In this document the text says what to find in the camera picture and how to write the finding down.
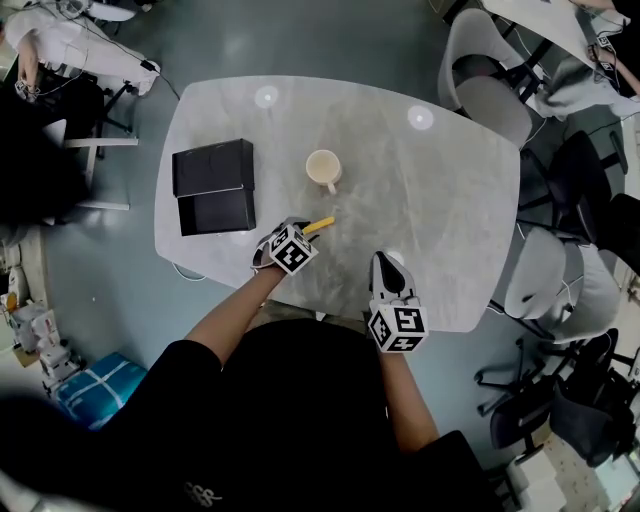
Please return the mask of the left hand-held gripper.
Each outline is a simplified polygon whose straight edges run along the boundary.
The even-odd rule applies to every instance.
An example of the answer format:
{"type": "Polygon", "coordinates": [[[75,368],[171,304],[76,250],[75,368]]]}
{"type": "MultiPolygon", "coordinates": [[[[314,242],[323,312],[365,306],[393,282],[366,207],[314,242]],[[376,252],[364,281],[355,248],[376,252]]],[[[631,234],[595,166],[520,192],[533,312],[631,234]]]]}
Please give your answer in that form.
{"type": "Polygon", "coordinates": [[[257,244],[251,268],[257,272],[267,267],[279,267],[293,276],[318,254],[312,245],[316,233],[303,234],[311,222],[300,217],[288,217],[257,244]]]}

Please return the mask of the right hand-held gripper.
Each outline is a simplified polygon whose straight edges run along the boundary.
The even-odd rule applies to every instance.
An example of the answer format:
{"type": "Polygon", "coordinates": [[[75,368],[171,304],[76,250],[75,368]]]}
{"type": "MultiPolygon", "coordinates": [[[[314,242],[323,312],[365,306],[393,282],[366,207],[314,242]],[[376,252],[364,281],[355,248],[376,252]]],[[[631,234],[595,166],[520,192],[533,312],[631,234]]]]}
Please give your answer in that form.
{"type": "MultiPolygon", "coordinates": [[[[409,271],[393,256],[376,251],[370,261],[369,290],[396,295],[414,295],[415,283],[409,271]]],[[[382,353],[414,351],[429,335],[427,311],[415,296],[371,300],[368,333],[382,353]]]]}

